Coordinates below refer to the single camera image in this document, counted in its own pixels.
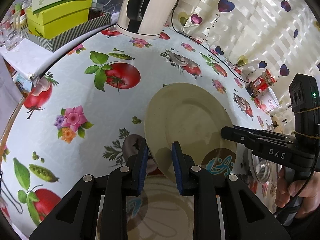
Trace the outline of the lime green box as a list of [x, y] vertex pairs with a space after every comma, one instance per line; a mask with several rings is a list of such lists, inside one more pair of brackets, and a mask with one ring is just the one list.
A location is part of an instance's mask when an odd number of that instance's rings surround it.
[[28, 8], [27, 23], [31, 34], [51, 39], [88, 21], [92, 0], [73, 0], [33, 14]]

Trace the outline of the red-lidded sauce jar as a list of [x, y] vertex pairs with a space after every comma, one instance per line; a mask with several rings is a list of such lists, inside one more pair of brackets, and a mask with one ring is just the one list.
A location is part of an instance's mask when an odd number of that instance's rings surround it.
[[246, 87], [247, 92], [253, 98], [259, 96], [262, 92], [271, 87], [275, 83], [275, 79], [271, 72], [267, 69], [262, 74], [257, 77], [253, 82], [250, 82]]

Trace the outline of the cream heart-pattern curtain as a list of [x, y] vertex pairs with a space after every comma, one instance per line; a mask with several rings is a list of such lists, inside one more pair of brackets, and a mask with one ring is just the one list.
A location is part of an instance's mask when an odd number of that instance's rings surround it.
[[253, 80], [268, 69], [283, 132], [294, 130], [289, 85], [296, 74], [319, 74], [319, 0], [178, 0], [173, 26]]

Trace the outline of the electric kettle white black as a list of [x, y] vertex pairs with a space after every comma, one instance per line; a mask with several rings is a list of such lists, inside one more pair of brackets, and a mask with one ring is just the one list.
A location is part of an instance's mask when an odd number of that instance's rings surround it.
[[116, 23], [121, 34], [143, 40], [160, 37], [177, 0], [123, 0]]

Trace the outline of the striped tray box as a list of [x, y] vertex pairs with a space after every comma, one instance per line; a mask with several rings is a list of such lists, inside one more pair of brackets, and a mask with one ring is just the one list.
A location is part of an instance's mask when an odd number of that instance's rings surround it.
[[94, 18], [85, 23], [77, 25], [54, 38], [44, 38], [37, 35], [34, 35], [31, 31], [25, 27], [22, 30], [23, 37], [28, 39], [31, 42], [41, 46], [42, 48], [55, 52], [59, 48], [63, 47], [65, 44], [71, 42], [72, 40], [78, 38], [81, 35], [84, 35], [90, 31], [103, 27], [111, 23], [112, 14], [110, 12], [105, 13], [103, 16]]

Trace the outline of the floral vinyl tablecloth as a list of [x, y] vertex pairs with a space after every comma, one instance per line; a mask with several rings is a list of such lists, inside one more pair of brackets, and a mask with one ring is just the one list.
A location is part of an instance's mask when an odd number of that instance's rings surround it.
[[[232, 126], [273, 129], [270, 116], [249, 96], [241, 69], [223, 55], [169, 28], [151, 41], [101, 31], [50, 68], [12, 124], [1, 165], [4, 182], [23, 207], [20, 215], [4, 196], [12, 224], [29, 237], [83, 176], [98, 178], [124, 166], [146, 141], [150, 100], [173, 83], [212, 94]], [[237, 143], [231, 173], [276, 210], [276, 185], [253, 178], [248, 151]]]

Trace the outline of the white side shelf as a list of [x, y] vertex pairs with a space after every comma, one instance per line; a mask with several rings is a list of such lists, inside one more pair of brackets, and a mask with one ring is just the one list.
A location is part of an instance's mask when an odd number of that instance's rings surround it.
[[71, 51], [76, 44], [76, 40], [71, 41], [52, 53], [24, 38], [12, 50], [2, 46], [1, 56], [24, 78], [33, 81]]

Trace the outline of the white yogurt tub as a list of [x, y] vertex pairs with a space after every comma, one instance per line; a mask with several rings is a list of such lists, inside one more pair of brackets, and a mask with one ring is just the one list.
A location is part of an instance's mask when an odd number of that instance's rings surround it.
[[264, 112], [270, 112], [280, 106], [275, 93], [271, 89], [264, 91], [260, 96], [259, 102]]

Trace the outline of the metal binder clip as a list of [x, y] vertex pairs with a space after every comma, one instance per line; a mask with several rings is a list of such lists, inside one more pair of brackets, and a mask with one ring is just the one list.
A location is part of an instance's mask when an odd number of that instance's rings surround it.
[[7, 197], [9, 202], [14, 206], [16, 211], [21, 215], [23, 213], [23, 207], [21, 203], [14, 197], [14, 195], [9, 191], [6, 183], [3, 180], [3, 172], [1, 171], [1, 178], [0, 178], [0, 185], [1, 185], [1, 193]]

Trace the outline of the stainless steel bowl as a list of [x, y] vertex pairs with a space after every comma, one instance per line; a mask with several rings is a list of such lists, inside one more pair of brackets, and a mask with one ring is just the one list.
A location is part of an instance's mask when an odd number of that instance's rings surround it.
[[248, 150], [248, 163], [255, 180], [261, 184], [272, 183], [276, 185], [279, 165], [254, 155], [252, 150]]

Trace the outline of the beige plate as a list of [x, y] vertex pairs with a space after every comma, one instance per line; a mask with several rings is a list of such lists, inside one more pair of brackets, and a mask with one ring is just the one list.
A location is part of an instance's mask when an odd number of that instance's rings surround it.
[[153, 160], [171, 181], [175, 181], [171, 158], [175, 141], [196, 165], [224, 179], [234, 167], [236, 143], [223, 139], [221, 129], [232, 125], [227, 111], [212, 94], [189, 83], [173, 83], [150, 100], [144, 132]]
[[182, 197], [163, 175], [147, 176], [139, 197], [127, 197], [128, 239], [192, 239], [194, 197]]

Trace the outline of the clear glass cup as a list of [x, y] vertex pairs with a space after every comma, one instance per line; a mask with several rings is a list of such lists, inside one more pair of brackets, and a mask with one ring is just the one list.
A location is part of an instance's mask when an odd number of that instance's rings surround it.
[[1, 46], [12, 50], [23, 40], [20, 15], [13, 14], [1, 22]]

